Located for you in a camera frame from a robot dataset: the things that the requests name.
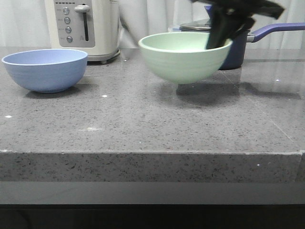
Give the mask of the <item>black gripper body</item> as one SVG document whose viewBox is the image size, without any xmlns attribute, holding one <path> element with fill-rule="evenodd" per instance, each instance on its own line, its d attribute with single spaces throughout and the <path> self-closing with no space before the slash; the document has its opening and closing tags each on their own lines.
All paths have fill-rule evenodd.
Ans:
<svg viewBox="0 0 305 229">
<path fill-rule="evenodd" d="M 285 11 L 284 7 L 270 0 L 192 0 L 194 2 L 204 2 L 229 10 L 234 10 L 234 14 L 253 15 L 259 14 L 274 19 L 278 19 Z"/>
</svg>

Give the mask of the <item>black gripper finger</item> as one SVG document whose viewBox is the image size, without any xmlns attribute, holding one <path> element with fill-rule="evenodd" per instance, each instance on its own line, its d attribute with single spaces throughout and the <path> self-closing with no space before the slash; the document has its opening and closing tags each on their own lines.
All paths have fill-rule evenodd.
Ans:
<svg viewBox="0 0 305 229">
<path fill-rule="evenodd" d="M 224 46 L 234 27 L 234 17 L 224 7 L 211 7 L 210 10 L 210 35 L 206 45 L 207 49 Z"/>
<path fill-rule="evenodd" d="M 232 17 L 225 18 L 224 42 L 233 40 L 245 31 L 250 30 L 255 23 L 252 17 Z"/>
</svg>

